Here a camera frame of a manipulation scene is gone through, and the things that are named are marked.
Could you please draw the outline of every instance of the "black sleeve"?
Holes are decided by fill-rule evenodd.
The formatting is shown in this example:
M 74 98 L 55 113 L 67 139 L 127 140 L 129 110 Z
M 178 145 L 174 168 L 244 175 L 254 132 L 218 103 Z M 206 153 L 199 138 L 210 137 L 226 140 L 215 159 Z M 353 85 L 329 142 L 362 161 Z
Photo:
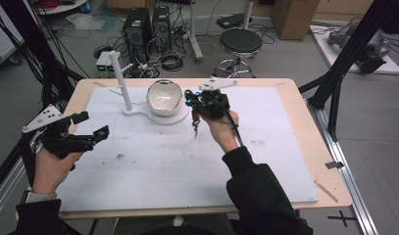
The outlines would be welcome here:
M 246 234 L 313 234 L 295 215 L 267 164 L 254 164 L 246 147 L 227 153 L 223 160 L 232 175 L 226 190 L 239 210 Z
M 51 200 L 38 203 L 20 204 L 16 206 L 19 221 L 16 231 L 11 235 L 61 235 L 67 234 L 58 216 L 61 200 Z

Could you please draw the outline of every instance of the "floor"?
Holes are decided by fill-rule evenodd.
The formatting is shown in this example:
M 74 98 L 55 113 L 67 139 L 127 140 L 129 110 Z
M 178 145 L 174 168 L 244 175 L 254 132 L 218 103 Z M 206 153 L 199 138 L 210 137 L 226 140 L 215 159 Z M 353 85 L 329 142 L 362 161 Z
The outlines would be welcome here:
M 63 32 L 61 41 L 89 77 L 99 77 L 95 67 L 94 50 L 114 42 L 123 23 L 116 17 L 100 14 L 106 22 L 101 30 L 74 30 L 66 24 L 66 15 L 52 19 Z M 220 15 L 197 20 L 198 35 L 208 31 L 219 35 L 223 31 L 216 24 Z M 251 26 L 272 27 L 270 19 L 255 17 Z M 183 69 L 161 70 L 160 78 L 210 77 L 213 68 L 229 56 L 221 52 L 217 36 L 198 36 L 204 60 L 197 64 L 190 45 L 183 58 Z M 399 39 L 399 35 L 389 35 Z M 267 31 L 260 53 L 246 62 L 257 77 L 289 77 L 298 86 L 304 85 L 327 72 L 328 65 L 312 35 L 302 41 L 279 40 L 271 29 Z M 399 66 L 399 54 L 391 51 L 389 57 Z M 81 72 L 69 56 L 69 67 Z M 0 67 L 0 164 L 2 164 L 21 137 L 21 128 L 42 108 L 40 84 L 26 63 L 19 66 L 4 64 Z M 309 98 L 314 90 L 303 94 Z M 360 74 L 348 72 L 342 84 L 337 138 L 356 179 L 368 210 L 379 234 L 399 234 L 399 75 Z M 16 226 L 15 205 L 26 187 L 25 177 L 15 189 L 4 209 L 0 211 L 0 234 L 7 234 Z M 351 208 L 302 210 L 316 234 L 362 234 Z M 90 230 L 92 220 L 68 221 L 82 234 Z M 95 234 L 112 234 L 115 220 L 101 219 Z

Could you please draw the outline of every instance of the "stool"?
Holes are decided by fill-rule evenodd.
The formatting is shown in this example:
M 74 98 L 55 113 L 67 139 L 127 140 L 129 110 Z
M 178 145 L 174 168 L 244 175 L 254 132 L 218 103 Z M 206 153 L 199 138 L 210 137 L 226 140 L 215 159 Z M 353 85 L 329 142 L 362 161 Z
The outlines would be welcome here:
M 253 58 L 262 45 L 263 40 L 253 31 L 242 28 L 224 31 L 220 37 L 220 47 L 234 57 L 233 60 L 225 60 L 217 65 L 217 76 L 224 78 L 253 77 L 251 68 L 240 58 Z

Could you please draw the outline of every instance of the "bowl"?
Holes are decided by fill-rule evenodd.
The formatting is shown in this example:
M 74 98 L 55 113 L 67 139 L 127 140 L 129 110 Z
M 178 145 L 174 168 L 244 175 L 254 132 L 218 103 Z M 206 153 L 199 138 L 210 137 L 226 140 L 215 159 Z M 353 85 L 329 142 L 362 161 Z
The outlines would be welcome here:
M 147 103 L 153 113 L 159 116 L 177 113 L 182 105 L 182 97 L 180 86 L 166 79 L 157 80 L 147 91 Z

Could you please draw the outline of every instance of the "computer tower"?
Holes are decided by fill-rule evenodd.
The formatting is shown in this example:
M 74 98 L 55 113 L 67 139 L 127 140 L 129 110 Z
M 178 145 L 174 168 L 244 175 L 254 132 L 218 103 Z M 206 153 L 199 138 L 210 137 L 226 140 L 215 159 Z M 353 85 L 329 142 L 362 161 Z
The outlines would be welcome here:
M 172 50 L 172 34 L 170 7 L 156 6 L 153 12 L 153 33 L 156 38 L 156 50 L 159 52 Z
M 132 63 L 147 63 L 153 49 L 153 29 L 147 8 L 131 8 L 123 26 L 125 42 Z

